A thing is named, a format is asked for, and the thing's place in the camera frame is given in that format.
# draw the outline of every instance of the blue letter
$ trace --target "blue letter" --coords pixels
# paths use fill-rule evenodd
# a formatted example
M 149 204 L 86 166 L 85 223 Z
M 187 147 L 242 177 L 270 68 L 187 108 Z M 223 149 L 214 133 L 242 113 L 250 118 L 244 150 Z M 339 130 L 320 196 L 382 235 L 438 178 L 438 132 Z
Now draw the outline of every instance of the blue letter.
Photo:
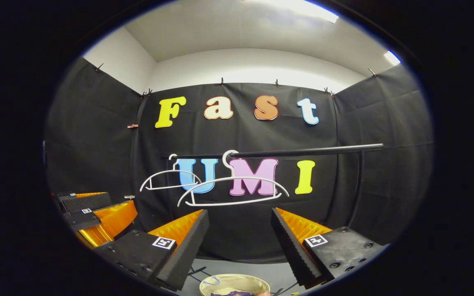
M 179 162 L 177 163 L 179 165 L 179 170 L 181 171 L 186 171 L 186 172 L 193 172 L 193 165 L 196 163 L 195 159 L 179 159 Z M 204 164 L 204 172 L 206 175 L 206 181 L 209 180 L 214 180 L 215 179 L 215 164 L 218 163 L 217 159 L 201 159 L 201 163 Z M 179 172 L 179 177 L 180 177 L 180 184 L 193 184 L 193 182 L 196 181 L 194 180 L 192 174 L 186 174 L 184 172 Z M 191 187 L 194 187 L 196 185 L 190 185 L 190 186 L 183 186 L 182 188 L 189 190 Z M 197 187 L 196 189 L 193 190 L 193 193 L 206 193 L 210 190 L 213 189 L 215 186 L 215 183 L 209 183 L 205 184 L 201 187 Z
M 297 106 L 303 110 L 303 118 L 308 124 L 317 124 L 319 122 L 319 118 L 315 117 L 312 113 L 312 109 L 316 109 L 316 104 L 311 103 L 308 98 L 297 102 Z

